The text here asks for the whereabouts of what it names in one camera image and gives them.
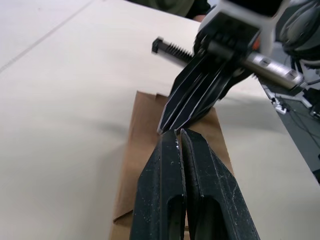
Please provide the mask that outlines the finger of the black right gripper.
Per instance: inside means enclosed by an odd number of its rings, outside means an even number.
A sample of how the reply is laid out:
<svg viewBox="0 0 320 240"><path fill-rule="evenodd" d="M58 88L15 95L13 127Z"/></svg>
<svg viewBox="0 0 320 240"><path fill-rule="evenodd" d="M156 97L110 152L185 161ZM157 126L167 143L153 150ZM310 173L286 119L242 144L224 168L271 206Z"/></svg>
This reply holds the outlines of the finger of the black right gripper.
<svg viewBox="0 0 320 240"><path fill-rule="evenodd" d="M189 127L202 119L214 104L224 98L230 88L240 81L240 76L231 77L223 72L214 75L213 79L210 79L210 75L204 77L182 102L174 120L174 129Z"/></svg>
<svg viewBox="0 0 320 240"><path fill-rule="evenodd" d="M213 79L213 72L204 65L187 65L174 80L169 98L164 106L157 132L161 135L174 129L174 120L181 109L183 101L191 94L192 90L201 80L210 75Z"/></svg>

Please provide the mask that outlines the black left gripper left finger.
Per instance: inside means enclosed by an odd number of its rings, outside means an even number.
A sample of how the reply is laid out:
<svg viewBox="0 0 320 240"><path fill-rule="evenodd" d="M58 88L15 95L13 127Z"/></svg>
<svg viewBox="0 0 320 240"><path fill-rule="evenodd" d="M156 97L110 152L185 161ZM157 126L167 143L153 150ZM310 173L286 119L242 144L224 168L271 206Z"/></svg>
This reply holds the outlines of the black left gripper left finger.
<svg viewBox="0 0 320 240"><path fill-rule="evenodd" d="M129 238L182 240L187 193L180 145L174 131L163 134L137 182Z"/></svg>

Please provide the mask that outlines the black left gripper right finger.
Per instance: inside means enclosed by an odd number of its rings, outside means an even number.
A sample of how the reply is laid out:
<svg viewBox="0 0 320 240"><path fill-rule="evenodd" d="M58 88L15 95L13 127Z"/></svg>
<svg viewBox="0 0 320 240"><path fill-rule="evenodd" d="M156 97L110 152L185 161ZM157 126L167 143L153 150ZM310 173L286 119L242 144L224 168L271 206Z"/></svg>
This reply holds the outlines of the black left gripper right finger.
<svg viewBox="0 0 320 240"><path fill-rule="evenodd" d="M192 240L260 238L240 187L206 139L180 131L187 194L187 221Z"/></svg>

